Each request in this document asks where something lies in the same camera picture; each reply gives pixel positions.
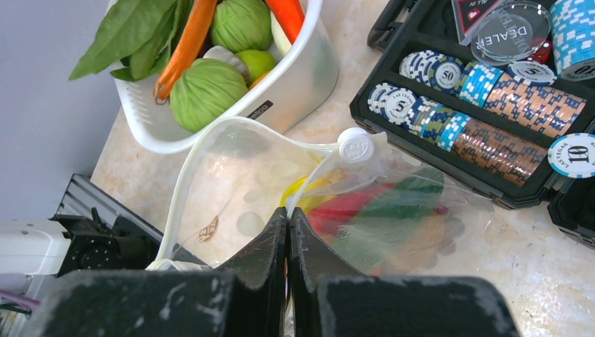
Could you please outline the small orange fruit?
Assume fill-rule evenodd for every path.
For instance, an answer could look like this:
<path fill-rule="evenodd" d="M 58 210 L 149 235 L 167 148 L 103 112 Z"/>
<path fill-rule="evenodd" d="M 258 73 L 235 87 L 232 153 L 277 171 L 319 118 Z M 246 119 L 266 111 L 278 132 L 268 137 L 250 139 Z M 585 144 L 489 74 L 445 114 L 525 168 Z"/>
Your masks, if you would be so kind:
<path fill-rule="evenodd" d="M 459 218 L 433 212 L 423 218 L 413 234 L 392 248 L 368 274 L 408 274 L 420 268 L 432 269 L 440 257 L 455 252 L 455 241 L 463 233 L 464 224 Z"/>

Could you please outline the red chili pepper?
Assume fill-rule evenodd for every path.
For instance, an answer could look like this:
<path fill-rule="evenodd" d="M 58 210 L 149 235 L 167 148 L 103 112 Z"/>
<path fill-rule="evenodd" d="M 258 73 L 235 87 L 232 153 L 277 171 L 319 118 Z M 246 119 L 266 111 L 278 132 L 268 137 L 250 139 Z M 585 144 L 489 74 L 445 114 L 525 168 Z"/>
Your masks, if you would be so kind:
<path fill-rule="evenodd" d="M 426 179 L 374 183 L 323 203 L 307 213 L 307 220 L 316 233 L 332 236 L 350 225 L 374 227 L 419 220 L 436 208 L 443 191 L 442 184 Z"/>

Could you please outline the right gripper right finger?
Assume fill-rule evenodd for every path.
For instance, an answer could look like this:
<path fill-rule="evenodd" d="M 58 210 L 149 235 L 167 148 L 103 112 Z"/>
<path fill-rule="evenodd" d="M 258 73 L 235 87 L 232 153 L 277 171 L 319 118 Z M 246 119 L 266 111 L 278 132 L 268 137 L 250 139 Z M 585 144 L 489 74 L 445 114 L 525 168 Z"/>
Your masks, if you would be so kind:
<path fill-rule="evenodd" d="M 294 210 L 288 277 L 296 336 L 518 336 L 503 295 L 465 276 L 368 276 Z"/>

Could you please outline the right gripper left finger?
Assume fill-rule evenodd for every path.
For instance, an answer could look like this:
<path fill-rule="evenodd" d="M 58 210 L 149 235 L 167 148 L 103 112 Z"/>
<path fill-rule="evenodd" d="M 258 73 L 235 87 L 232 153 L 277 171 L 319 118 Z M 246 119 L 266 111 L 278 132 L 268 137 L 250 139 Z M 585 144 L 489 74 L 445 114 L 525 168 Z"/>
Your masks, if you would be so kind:
<path fill-rule="evenodd" d="M 97 270 L 61 277 L 25 336 L 282 336 L 286 210 L 207 272 Z"/>

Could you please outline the white plastic basket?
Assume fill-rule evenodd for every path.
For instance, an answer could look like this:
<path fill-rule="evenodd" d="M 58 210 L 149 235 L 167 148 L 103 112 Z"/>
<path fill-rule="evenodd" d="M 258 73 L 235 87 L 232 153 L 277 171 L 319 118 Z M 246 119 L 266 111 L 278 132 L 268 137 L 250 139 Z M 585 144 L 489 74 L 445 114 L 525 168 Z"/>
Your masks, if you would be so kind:
<path fill-rule="evenodd" d="M 305 1 L 305 22 L 287 54 L 275 46 L 271 53 L 277 66 L 242 99 L 222 114 L 254 119 L 285 133 L 332 93 L 339 61 L 321 19 L 322 1 Z M 203 131 L 191 133 L 178 125 L 168 105 L 153 99 L 156 76 L 137 82 L 115 81 L 123 113 L 137 143 L 159 154 L 175 154 L 191 148 Z"/>

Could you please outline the clear zip top bag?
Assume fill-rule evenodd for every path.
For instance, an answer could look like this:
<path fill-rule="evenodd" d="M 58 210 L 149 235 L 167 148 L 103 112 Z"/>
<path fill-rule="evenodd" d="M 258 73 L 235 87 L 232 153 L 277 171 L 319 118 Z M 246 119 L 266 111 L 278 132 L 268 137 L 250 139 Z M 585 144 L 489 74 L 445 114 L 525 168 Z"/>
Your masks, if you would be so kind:
<path fill-rule="evenodd" d="M 397 183 L 419 169 L 435 169 L 391 146 L 385 133 L 359 127 L 324 144 L 292 140 L 243 117 L 222 119 L 203 132 L 173 190 L 158 261 L 174 261 L 175 245 L 180 245 L 211 269 L 219 267 L 263 231 L 275 210 L 283 208 L 289 216 L 302 210 L 296 204 L 306 185 L 335 169 L 344 177 L 323 190 L 337 197 L 374 183 Z M 284 206 L 276 206 L 279 176 L 297 171 L 307 179 Z M 494 208 L 443 175 L 444 191 L 432 213 L 463 222 L 464 233 L 455 241 L 459 248 L 468 242 L 467 230 L 486 228 Z"/>

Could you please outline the dark green cucumber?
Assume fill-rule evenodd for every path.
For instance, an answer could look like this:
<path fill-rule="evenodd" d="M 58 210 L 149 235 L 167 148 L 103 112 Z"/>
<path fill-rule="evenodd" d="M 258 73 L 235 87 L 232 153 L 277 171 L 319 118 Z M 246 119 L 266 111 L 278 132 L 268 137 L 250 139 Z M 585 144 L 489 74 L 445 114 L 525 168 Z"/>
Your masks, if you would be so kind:
<path fill-rule="evenodd" d="M 410 239 L 421 220 L 437 205 L 444 175 L 421 168 L 366 204 L 330 244 L 356 269 L 370 273 L 388 267 L 389 257 Z"/>

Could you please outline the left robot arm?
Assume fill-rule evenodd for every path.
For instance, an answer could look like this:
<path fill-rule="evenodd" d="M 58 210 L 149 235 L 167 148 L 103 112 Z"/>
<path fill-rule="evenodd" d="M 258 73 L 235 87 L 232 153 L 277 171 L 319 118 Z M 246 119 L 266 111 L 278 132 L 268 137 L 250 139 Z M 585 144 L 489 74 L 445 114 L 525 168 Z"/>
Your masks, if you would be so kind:
<path fill-rule="evenodd" d="M 33 278 L 56 276 L 71 242 L 54 220 L 1 221 L 1 290 L 25 295 Z"/>

